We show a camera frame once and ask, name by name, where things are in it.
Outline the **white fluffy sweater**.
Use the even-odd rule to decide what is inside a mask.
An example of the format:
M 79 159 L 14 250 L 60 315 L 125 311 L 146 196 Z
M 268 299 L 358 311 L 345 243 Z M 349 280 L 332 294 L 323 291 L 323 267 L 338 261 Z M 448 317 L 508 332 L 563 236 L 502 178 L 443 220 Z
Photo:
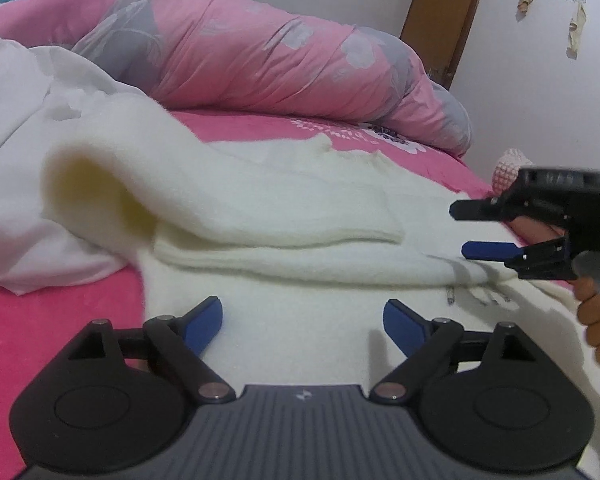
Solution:
M 50 128 L 46 216 L 135 266 L 147 316 L 220 298 L 225 324 L 207 360 L 235 387 L 369 387 L 399 359 L 380 330 L 391 298 L 473 330 L 512 321 L 593 405 L 581 466 L 600 479 L 600 368 L 569 292 L 463 259 L 468 240 L 509 232 L 454 221 L 452 191 L 324 134 L 204 142 L 135 96 L 55 112 Z

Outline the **peach folded garment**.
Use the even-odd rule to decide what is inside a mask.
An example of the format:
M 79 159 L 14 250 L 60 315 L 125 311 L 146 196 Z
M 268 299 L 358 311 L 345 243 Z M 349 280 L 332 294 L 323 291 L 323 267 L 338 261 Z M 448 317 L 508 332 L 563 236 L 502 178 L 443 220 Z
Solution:
M 508 227 L 527 244 L 543 243 L 565 235 L 562 229 L 528 217 L 518 217 L 509 222 Z

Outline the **pink checked folded sweater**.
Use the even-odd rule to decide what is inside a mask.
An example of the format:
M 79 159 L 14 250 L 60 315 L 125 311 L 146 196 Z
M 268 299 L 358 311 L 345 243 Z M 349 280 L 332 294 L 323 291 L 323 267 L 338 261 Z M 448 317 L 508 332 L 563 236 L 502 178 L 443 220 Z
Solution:
M 509 148 L 498 159 L 492 174 L 492 190 L 501 195 L 508 190 L 518 177 L 521 168 L 532 167 L 533 162 L 516 148 Z

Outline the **pink floral bed blanket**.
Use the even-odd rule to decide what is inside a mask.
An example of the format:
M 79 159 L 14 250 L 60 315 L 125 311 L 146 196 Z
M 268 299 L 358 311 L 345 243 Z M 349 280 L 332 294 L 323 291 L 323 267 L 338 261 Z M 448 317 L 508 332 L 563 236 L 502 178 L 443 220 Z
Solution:
M 181 112 L 171 116 L 195 131 L 199 140 L 208 143 L 306 140 L 324 134 L 339 151 L 360 150 L 386 155 L 401 168 L 452 191 L 455 200 L 480 198 L 488 192 L 486 185 L 455 157 L 366 126 L 220 112 Z M 26 383 L 90 318 L 110 318 L 122 327 L 131 327 L 142 318 L 150 318 L 145 313 L 140 272 L 123 258 L 109 253 L 123 262 L 123 268 L 90 284 L 44 287 L 21 296 L 0 287 L 0 479 L 19 466 L 7 430 L 7 413 Z M 382 330 L 381 318 L 380 330 L 387 346 L 398 352 L 399 362 L 400 352 Z M 379 378 L 394 364 L 386 367 Z

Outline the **brown wooden door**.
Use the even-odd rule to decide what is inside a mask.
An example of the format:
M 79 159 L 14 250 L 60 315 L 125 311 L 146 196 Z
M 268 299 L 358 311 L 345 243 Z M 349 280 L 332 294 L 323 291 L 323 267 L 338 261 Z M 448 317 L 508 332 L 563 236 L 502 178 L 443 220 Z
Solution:
M 449 89 L 479 0 L 412 0 L 400 39 L 422 60 L 430 79 Z

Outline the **white thin garment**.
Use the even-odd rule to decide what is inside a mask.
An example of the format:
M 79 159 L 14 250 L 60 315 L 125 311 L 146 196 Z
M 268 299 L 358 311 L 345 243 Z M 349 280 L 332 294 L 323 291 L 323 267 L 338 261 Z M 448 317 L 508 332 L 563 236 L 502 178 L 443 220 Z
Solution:
M 43 216 L 47 152 L 85 113 L 137 94 L 61 47 L 0 38 L 0 286 L 16 295 L 93 283 L 123 268 L 106 250 Z

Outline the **pink grey floral duvet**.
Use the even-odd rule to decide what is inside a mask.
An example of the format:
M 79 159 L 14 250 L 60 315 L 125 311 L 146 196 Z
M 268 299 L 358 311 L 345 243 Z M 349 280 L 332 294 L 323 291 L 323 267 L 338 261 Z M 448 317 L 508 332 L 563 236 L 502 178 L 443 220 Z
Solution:
M 171 110 L 364 122 L 454 156 L 471 144 L 463 105 L 399 38 L 257 1 L 16 0 L 0 37 L 63 47 Z

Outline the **wall hook rack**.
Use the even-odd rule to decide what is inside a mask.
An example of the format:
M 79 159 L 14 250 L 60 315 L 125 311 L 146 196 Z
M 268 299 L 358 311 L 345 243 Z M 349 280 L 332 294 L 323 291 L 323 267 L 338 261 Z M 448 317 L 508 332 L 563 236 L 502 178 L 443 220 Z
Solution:
M 524 21 L 528 14 L 539 15 L 534 20 L 543 25 L 550 25 L 553 32 L 562 27 L 562 39 L 565 40 L 566 57 L 575 61 L 580 54 L 582 38 L 588 14 L 585 9 L 586 0 L 517 0 L 515 18 Z

